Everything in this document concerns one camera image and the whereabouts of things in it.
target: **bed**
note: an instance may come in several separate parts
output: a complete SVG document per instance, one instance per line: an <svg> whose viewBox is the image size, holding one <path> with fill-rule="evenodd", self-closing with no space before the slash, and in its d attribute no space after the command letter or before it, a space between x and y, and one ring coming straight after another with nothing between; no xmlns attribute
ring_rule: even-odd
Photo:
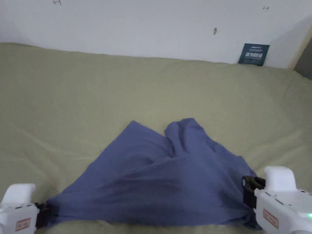
<svg viewBox="0 0 312 234"><path fill-rule="evenodd" d="M205 61L96 55L0 43L0 194L34 183L61 192L135 120L161 134L193 117L264 176L293 170L312 190L312 81L295 71ZM244 227L65 222L38 233L249 233Z"/></svg>

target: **printed label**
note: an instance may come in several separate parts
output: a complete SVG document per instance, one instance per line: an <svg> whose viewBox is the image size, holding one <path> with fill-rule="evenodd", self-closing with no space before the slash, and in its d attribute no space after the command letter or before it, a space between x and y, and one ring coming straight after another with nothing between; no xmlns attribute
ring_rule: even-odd
<svg viewBox="0 0 312 234"><path fill-rule="evenodd" d="M271 215L267 210L263 210L263 217L278 229L278 219Z"/></svg>
<svg viewBox="0 0 312 234"><path fill-rule="evenodd" d="M16 223L16 228L15 228L15 231L19 231L19 230L22 230L22 229L25 229L25 228L28 228L30 226L30 218L29 219L23 219L21 221L18 221Z"/></svg>

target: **white robotic hand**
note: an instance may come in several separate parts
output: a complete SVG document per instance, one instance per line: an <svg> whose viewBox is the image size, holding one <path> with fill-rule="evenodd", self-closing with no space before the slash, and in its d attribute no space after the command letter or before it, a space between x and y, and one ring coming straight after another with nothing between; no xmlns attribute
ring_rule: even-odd
<svg viewBox="0 0 312 234"><path fill-rule="evenodd" d="M312 194L297 189L294 174L286 167L266 167L265 173L266 180L242 180L244 202L254 208L257 223L268 234L312 233Z"/></svg>
<svg viewBox="0 0 312 234"><path fill-rule="evenodd" d="M31 203L34 184L11 185L0 203L0 234L34 234L39 209Z"/></svg>

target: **crumpled fabric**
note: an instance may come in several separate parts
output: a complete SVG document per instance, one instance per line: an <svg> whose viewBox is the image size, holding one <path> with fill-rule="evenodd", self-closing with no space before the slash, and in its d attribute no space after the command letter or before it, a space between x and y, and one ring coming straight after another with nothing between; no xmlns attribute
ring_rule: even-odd
<svg viewBox="0 0 312 234"><path fill-rule="evenodd" d="M46 202L53 207L49 225L104 220L259 229L243 203L244 175L256 176L194 119L169 124L165 136L132 121L73 184Z"/></svg>

